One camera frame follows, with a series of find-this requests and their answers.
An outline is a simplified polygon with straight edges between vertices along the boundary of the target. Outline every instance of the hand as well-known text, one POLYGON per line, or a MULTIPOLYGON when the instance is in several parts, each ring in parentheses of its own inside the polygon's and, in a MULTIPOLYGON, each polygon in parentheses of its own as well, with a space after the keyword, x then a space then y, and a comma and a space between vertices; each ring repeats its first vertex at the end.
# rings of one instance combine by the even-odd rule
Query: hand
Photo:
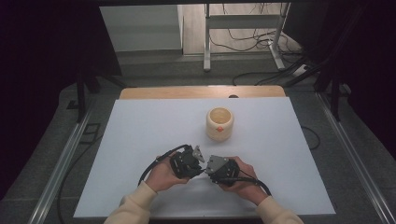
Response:
MULTIPOLYGON (((238 175, 239 177, 254 177, 257 179, 256 173, 254 173, 253 166, 242 162, 239 157, 229 157, 228 159, 233 159, 238 164, 239 169, 241 170, 238 175)), ((268 197, 268 195, 260 186, 247 181, 236 181, 230 187, 222 184, 220 184, 219 186, 224 191, 234 192, 241 198, 251 201, 256 205, 259 205, 259 203, 261 203, 264 199, 268 197)))
POLYGON ((186 184, 187 182, 189 182, 189 178, 177 178, 172 170, 170 164, 170 157, 172 157, 175 153, 176 152, 172 153, 169 157, 163 159, 163 161, 154 166, 154 168, 149 173, 148 178, 145 182, 155 192, 170 189, 176 184, 186 184))

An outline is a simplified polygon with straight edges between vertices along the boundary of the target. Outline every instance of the beige cup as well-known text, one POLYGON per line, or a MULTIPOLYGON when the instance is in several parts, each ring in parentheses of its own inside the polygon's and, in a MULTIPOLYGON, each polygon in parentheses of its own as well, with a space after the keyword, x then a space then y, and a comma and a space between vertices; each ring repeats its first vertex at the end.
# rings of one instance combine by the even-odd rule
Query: beige cup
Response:
POLYGON ((206 115, 206 134, 211 139, 222 142, 233 132, 233 113, 224 107, 216 107, 206 115))

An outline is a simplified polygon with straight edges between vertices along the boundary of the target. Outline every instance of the sleeve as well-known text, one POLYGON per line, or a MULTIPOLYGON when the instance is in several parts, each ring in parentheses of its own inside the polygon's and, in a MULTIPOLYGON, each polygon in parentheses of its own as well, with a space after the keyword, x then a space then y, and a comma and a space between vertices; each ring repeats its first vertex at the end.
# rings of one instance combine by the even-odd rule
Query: sleeve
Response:
POLYGON ((297 215, 280 206, 273 197, 264 199, 256 208, 257 214, 265 224, 302 224, 297 215))
POLYGON ((142 182, 134 193, 122 198, 120 207, 110 214, 105 224, 149 223, 149 207, 156 196, 157 193, 142 182))

